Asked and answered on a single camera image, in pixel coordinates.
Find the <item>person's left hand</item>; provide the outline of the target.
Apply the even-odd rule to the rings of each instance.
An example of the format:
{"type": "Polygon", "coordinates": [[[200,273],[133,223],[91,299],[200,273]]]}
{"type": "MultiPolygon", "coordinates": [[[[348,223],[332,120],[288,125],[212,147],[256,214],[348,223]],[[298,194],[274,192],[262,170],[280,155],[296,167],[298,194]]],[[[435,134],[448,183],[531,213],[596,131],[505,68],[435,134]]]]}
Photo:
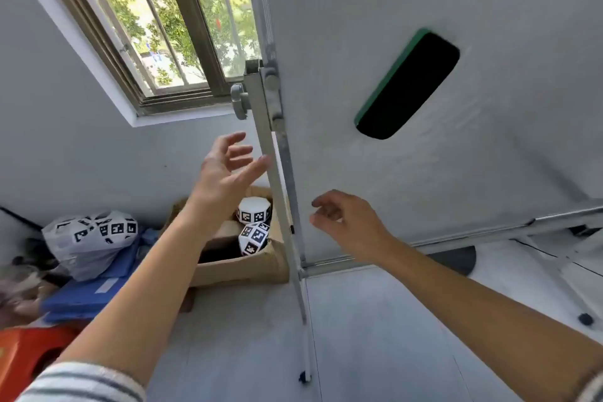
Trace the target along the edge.
{"type": "Polygon", "coordinates": [[[226,156],[230,146],[250,146],[241,144],[245,137],[245,132],[235,132],[215,139],[184,207],[185,216],[209,236],[237,209],[247,191],[234,185],[237,158],[226,156]]]}

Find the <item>person's right hand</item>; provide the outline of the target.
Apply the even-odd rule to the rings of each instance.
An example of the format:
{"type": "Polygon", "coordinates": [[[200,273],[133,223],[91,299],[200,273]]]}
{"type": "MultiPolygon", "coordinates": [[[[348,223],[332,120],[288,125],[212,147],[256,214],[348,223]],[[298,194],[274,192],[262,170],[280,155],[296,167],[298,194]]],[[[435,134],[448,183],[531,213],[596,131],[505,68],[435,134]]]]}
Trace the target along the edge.
{"type": "Polygon", "coordinates": [[[328,234],[356,260],[388,268],[391,251],[399,244],[364,199],[339,190],[331,190],[312,201],[314,213],[338,219],[338,233],[328,234]]]}

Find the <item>person's left forearm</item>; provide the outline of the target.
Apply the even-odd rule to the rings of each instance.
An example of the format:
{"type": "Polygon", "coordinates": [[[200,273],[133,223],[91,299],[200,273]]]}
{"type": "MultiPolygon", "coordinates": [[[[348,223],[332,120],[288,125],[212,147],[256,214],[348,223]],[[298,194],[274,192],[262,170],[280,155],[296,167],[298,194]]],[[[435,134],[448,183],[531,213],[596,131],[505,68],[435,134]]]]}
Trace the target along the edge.
{"type": "Polygon", "coordinates": [[[99,365],[147,385],[203,248],[239,202],[236,198],[188,202],[128,281],[57,363],[99,365]]]}

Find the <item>person's right forearm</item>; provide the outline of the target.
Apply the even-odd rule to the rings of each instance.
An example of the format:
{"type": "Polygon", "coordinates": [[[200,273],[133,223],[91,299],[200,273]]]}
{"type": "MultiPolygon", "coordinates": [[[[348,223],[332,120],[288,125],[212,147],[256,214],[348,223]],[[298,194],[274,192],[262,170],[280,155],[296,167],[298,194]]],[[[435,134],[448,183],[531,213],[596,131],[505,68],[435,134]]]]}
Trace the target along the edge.
{"type": "Polygon", "coordinates": [[[603,371],[603,345],[399,241],[388,268],[524,402],[575,402],[603,371]]]}

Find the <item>grey metal whiteboard stand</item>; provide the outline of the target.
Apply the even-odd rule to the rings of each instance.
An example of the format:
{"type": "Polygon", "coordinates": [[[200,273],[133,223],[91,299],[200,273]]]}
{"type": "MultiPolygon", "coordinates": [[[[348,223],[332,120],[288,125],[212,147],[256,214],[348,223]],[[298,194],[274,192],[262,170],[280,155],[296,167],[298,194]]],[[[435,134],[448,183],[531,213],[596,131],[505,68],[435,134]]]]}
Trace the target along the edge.
{"type": "MultiPolygon", "coordinates": [[[[366,263],[356,261],[351,256],[306,261],[303,238],[301,233],[296,232],[295,229],[295,224],[299,225],[301,220],[298,212],[290,147],[282,114],[280,78],[277,71],[273,67],[265,67],[261,59],[250,59],[245,61],[245,72],[241,84],[244,85],[245,91],[249,95],[252,109],[248,114],[253,115],[262,153],[273,159],[271,167],[267,170],[269,187],[273,194],[273,211],[279,217],[285,243],[285,255],[290,267],[290,278],[293,280],[302,317],[303,371],[313,376],[317,370],[314,369],[313,364],[315,349],[306,280],[312,276],[359,269],[366,266],[366,263]]],[[[603,199],[591,200],[583,207],[574,207],[561,213],[535,217],[529,221],[463,231],[449,236],[423,240],[413,243],[412,246],[426,250],[426,254],[430,254],[491,243],[508,237],[527,240],[530,236],[576,226],[591,227],[597,232],[587,237],[584,245],[580,243],[577,250],[568,250],[568,255],[562,256],[559,266],[545,263],[544,267],[547,270],[553,270],[555,281],[561,283],[562,290],[584,309],[584,313],[592,315],[595,325],[603,325],[603,319],[586,305],[579,293],[562,280],[560,275],[562,267],[568,265],[569,262],[574,262],[577,256],[594,251],[596,244],[603,244],[603,199]]]]}

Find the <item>white faceted marker ball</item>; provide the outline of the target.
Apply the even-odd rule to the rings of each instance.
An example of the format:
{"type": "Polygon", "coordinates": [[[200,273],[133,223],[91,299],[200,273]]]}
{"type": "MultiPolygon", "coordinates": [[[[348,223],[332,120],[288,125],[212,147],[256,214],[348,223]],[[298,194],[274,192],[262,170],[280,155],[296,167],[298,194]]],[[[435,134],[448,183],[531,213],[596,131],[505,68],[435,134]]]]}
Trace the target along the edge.
{"type": "Polygon", "coordinates": [[[264,222],[246,224],[238,235],[238,245],[242,256],[260,252],[268,243],[270,226],[264,222]]]}
{"type": "Polygon", "coordinates": [[[259,196],[245,197],[236,209],[237,220],[244,224],[266,223],[272,215],[272,204],[267,198],[259,196]]]}

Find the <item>grey stand adjustment knob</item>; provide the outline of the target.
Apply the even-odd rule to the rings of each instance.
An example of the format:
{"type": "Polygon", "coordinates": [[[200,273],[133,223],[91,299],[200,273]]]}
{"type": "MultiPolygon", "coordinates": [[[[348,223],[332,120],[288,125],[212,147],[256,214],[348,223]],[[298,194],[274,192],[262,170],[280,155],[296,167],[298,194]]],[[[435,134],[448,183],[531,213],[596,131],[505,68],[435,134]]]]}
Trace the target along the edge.
{"type": "Polygon", "coordinates": [[[239,120],[246,120],[247,114],[251,111],[252,106],[244,85],[241,83],[233,84],[230,89],[230,95],[235,115],[239,120]]]}

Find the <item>brown cardboard box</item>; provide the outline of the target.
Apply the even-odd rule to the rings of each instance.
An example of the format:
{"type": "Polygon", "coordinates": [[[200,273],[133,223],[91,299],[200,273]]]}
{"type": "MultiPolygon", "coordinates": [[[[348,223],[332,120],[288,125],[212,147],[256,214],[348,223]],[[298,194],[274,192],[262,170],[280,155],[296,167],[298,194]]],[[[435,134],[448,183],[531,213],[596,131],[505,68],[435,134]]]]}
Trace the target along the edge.
{"type": "Polygon", "coordinates": [[[234,284],[286,284],[290,278],[285,255],[285,243],[278,214],[272,209],[266,223],[269,228],[266,240],[252,254],[241,252],[239,239],[244,223],[238,220],[238,211],[224,220],[208,240],[194,269],[189,286],[204,288],[234,284]]]}

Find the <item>dark grey rounded object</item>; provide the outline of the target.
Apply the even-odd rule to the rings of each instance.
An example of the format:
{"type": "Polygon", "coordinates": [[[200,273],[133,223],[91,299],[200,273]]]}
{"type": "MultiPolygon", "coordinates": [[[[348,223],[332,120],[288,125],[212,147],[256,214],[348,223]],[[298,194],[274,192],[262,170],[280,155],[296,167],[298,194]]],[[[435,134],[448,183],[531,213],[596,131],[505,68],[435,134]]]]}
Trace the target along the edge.
{"type": "Polygon", "coordinates": [[[475,246],[459,247],[448,251],[427,254],[431,260],[455,271],[462,276],[470,276],[477,262],[475,246]]]}

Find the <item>black green whiteboard eraser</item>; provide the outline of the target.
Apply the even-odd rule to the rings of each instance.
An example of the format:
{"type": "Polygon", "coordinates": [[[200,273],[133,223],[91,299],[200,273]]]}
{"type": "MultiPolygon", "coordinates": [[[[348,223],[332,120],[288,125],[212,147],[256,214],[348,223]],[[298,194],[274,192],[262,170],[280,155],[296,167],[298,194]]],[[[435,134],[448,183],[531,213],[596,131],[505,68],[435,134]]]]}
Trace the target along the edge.
{"type": "Polygon", "coordinates": [[[460,56],[450,41],[418,29],[356,114],[357,131],[371,139],[391,138],[441,86],[460,56]]]}

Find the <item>white bag of marker balls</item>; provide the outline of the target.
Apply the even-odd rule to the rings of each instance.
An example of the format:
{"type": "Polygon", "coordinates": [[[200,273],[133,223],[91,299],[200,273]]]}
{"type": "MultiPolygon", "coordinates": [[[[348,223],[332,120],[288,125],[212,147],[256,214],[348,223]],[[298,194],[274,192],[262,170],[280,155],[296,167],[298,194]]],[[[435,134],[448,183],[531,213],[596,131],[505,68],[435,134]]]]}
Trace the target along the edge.
{"type": "Polygon", "coordinates": [[[118,253],[139,234],[139,223],[120,211],[60,217],[41,230],[43,239],[75,281],[84,282],[103,274],[118,253]]]}

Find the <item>large white whiteboard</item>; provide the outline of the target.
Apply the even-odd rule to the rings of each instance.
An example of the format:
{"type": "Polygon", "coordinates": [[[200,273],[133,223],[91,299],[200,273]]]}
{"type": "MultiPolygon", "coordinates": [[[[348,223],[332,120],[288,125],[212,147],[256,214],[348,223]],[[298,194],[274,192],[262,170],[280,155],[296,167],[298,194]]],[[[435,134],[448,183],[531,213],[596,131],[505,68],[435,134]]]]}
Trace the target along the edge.
{"type": "Polygon", "coordinates": [[[603,0],[252,0],[308,274],[351,266],[309,222],[339,189],[425,253],[603,220],[603,0]],[[383,141],[355,118],[412,37],[459,50],[383,141]]]}

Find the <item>blue flat folder box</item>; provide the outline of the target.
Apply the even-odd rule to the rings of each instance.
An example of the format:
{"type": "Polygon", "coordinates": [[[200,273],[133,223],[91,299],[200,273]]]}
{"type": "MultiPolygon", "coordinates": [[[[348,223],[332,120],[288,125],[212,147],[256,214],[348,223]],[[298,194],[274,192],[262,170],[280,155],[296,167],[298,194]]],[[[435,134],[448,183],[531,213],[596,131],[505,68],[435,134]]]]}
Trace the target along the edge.
{"type": "Polygon", "coordinates": [[[131,277],[159,236],[159,230],[144,229],[100,276],[88,281],[71,280],[42,300],[43,319],[48,323],[94,319],[131,277]]]}

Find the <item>orange plastic stool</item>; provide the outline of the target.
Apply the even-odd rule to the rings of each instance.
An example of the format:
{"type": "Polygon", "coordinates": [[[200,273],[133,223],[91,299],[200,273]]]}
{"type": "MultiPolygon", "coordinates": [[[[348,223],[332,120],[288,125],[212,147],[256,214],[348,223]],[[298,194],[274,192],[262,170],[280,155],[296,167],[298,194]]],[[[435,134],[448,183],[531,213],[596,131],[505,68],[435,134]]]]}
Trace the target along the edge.
{"type": "Polygon", "coordinates": [[[0,330],[0,402],[14,402],[78,334],[69,327],[0,330]]]}

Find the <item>grey striped right sleeve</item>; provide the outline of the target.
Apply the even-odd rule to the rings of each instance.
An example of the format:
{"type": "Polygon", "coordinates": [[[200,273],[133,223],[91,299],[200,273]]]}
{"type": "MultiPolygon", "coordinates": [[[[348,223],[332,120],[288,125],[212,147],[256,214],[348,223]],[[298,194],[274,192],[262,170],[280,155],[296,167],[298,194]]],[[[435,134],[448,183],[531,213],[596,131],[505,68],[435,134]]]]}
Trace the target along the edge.
{"type": "Polygon", "coordinates": [[[575,402],[603,402],[603,371],[585,385],[575,402]]]}

